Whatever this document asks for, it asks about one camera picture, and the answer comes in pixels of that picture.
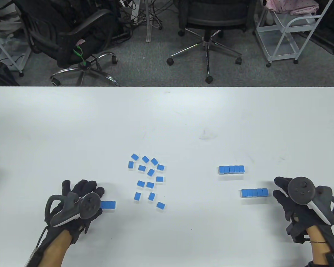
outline gloved hand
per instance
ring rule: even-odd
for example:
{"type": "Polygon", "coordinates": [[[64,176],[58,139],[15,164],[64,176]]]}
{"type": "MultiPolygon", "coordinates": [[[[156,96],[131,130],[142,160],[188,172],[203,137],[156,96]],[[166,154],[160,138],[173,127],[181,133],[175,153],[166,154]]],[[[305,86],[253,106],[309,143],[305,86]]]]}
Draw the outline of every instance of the gloved hand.
{"type": "MultiPolygon", "coordinates": [[[[68,192],[71,191],[71,182],[66,180],[62,183],[62,195],[67,196],[68,192]]],[[[97,182],[95,181],[87,181],[82,180],[74,186],[72,192],[76,193],[79,197],[83,197],[88,193],[95,192],[97,193],[100,198],[104,194],[104,188],[98,187],[97,188],[97,182]]],[[[91,222],[96,219],[99,215],[102,213],[102,209],[100,208],[95,215],[93,215],[89,219],[83,220],[82,218],[78,218],[72,221],[69,221],[68,223],[53,227],[50,224],[50,221],[54,215],[56,215],[59,211],[61,211],[63,208],[63,203],[59,203],[57,207],[55,207],[48,218],[45,218],[45,221],[47,222],[47,226],[42,232],[39,242],[36,245],[36,248],[31,255],[26,267],[37,267],[39,263],[41,262],[41,259],[43,258],[45,250],[48,248],[48,246],[60,235],[60,233],[63,232],[63,230],[67,230],[69,234],[72,236],[71,244],[76,243],[76,241],[79,238],[79,235],[83,232],[87,233],[89,225],[91,222]],[[41,238],[45,233],[45,230],[47,230],[46,237],[42,240],[41,244],[41,238]]]]}
{"type": "Polygon", "coordinates": [[[302,206],[295,203],[288,194],[288,184],[292,178],[276,177],[275,184],[283,189],[287,194],[284,195],[280,190],[273,191],[273,196],[276,198],[279,204],[282,205],[285,212],[285,219],[289,221],[292,219],[292,224],[297,225],[297,236],[292,235],[294,239],[300,240],[297,243],[304,243],[304,235],[307,235],[306,229],[316,225],[321,231],[323,237],[328,242],[332,250],[334,251],[334,234],[332,233],[331,226],[323,222],[317,213],[308,208],[308,206],[302,206]]]}
{"type": "MultiPolygon", "coordinates": [[[[68,192],[71,191],[71,182],[69,180],[65,180],[62,182],[62,195],[67,196],[68,192]]],[[[104,194],[104,188],[103,187],[98,187],[97,188],[97,182],[96,181],[87,181],[87,180],[82,180],[78,182],[72,192],[76,193],[79,198],[85,196],[88,193],[95,192],[97,193],[100,198],[104,194]]],[[[63,208],[63,203],[59,203],[57,207],[55,207],[52,212],[50,213],[49,218],[46,219],[46,222],[48,226],[50,226],[50,221],[54,215],[56,215],[59,211],[61,211],[63,208]]],[[[84,233],[86,234],[88,231],[88,228],[93,220],[95,220],[99,215],[101,215],[102,209],[100,208],[95,215],[93,215],[89,219],[83,220],[82,218],[78,218],[75,220],[72,220],[62,226],[59,227],[49,227],[48,228],[48,233],[47,235],[50,234],[50,230],[53,230],[52,228],[62,228],[64,230],[67,230],[71,236],[72,236],[72,242],[71,244],[74,244],[80,235],[82,231],[84,230],[84,233]]]]}
{"type": "Polygon", "coordinates": [[[292,178],[276,177],[275,184],[283,189],[287,194],[284,195],[280,190],[273,191],[273,196],[276,198],[279,204],[282,205],[285,212],[285,219],[289,221],[291,218],[295,221],[299,221],[305,228],[309,228],[313,225],[325,224],[315,211],[310,210],[308,206],[302,206],[295,203],[288,195],[288,184],[292,178]]]}

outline chair wheel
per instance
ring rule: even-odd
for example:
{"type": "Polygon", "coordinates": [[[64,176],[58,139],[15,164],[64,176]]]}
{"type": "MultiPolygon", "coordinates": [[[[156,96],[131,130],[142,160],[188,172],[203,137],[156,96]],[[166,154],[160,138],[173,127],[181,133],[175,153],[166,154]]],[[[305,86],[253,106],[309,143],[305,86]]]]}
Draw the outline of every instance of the chair wheel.
{"type": "Polygon", "coordinates": [[[174,63],[173,58],[170,57],[169,59],[167,59],[167,64],[168,65],[172,66],[173,63],[174,63]]]}
{"type": "Polygon", "coordinates": [[[118,58],[116,56],[111,56],[111,62],[113,64],[117,64],[118,63],[118,58]]]}
{"type": "Polygon", "coordinates": [[[53,86],[60,86],[61,82],[57,80],[56,78],[52,78],[51,80],[53,86]]]}
{"type": "Polygon", "coordinates": [[[213,80],[214,80],[214,78],[212,76],[210,76],[210,75],[205,78],[205,82],[207,84],[210,84],[213,80]]]}
{"type": "Polygon", "coordinates": [[[220,31],[220,32],[218,32],[218,37],[219,37],[219,38],[223,38],[223,37],[224,37],[224,31],[220,31]]]}
{"type": "Polygon", "coordinates": [[[235,64],[237,65],[241,65],[242,63],[242,58],[241,57],[238,57],[236,60],[235,60],[235,64]]]}

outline floor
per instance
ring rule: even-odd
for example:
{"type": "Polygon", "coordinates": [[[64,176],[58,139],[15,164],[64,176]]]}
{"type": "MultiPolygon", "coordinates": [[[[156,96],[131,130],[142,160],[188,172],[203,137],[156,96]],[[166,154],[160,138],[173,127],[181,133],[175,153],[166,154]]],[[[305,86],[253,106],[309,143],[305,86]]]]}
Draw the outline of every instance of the floor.
{"type": "MultiPolygon", "coordinates": [[[[195,48],[168,66],[166,59],[171,53],[197,42],[197,38],[186,33],[179,37],[177,14],[164,11],[159,17],[163,29],[153,28],[151,43],[146,43],[146,26],[134,31],[133,37],[110,49],[116,53],[119,63],[112,65],[110,57],[101,62],[103,70],[114,76],[121,86],[334,86],[334,56],[309,42],[299,64],[293,60],[274,61],[266,68],[266,59],[257,39],[249,30],[230,30],[219,41],[243,54],[242,65],[235,65],[235,57],[210,52],[212,84],[207,84],[205,51],[195,48]]],[[[297,36],[300,43],[304,39],[297,36]]],[[[20,85],[51,86],[49,76],[58,71],[54,60],[45,54],[32,54],[24,70],[25,76],[17,77],[20,85]]],[[[57,76],[62,85],[73,86],[77,73],[57,76]]],[[[86,76],[86,86],[111,86],[107,80],[86,76]]]]}

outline pink cloth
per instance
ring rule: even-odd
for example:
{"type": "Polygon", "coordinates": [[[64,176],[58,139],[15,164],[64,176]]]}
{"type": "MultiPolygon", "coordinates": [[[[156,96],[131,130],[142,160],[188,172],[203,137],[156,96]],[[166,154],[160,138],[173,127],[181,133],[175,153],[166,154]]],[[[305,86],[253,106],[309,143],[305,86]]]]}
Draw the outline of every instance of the pink cloth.
{"type": "Polygon", "coordinates": [[[319,4],[314,0],[267,0],[266,7],[276,13],[301,15],[316,12],[319,4]]]}

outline office chair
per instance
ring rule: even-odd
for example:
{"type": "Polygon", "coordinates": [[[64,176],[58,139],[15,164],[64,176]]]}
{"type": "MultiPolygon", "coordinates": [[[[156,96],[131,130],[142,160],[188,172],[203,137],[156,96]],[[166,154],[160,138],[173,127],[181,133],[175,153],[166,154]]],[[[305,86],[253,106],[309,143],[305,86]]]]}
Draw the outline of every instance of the office chair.
{"type": "Polygon", "coordinates": [[[57,74],[76,71],[79,77],[76,86],[83,84],[85,74],[102,76],[119,86],[116,79],[102,71],[98,63],[110,55],[113,64],[118,60],[114,53],[103,51],[110,42],[116,27],[116,18],[110,10],[97,10],[91,16],[75,26],[70,26],[65,17],[52,7],[49,0],[13,0],[23,22],[24,31],[31,50],[34,53],[45,53],[57,61],[63,70],[50,76],[53,85],[61,83],[55,78],[57,74]]]}
{"type": "Polygon", "coordinates": [[[253,16],[250,6],[253,0],[173,0],[178,8],[178,20],[180,31],[179,36],[184,36],[185,31],[190,32],[194,36],[200,38],[199,42],[184,48],[171,55],[167,59],[168,65],[173,65],[173,57],[182,54],[199,45],[205,47],[206,52],[206,70],[207,76],[205,81],[210,84],[213,77],[210,75],[209,66],[209,48],[216,47],[225,52],[231,52],[237,55],[235,64],[242,64],[242,54],[224,46],[223,44],[213,40],[215,35],[223,37],[224,29],[240,28],[246,31],[246,24],[253,16]],[[188,28],[203,29],[204,36],[191,31],[188,28]]]}

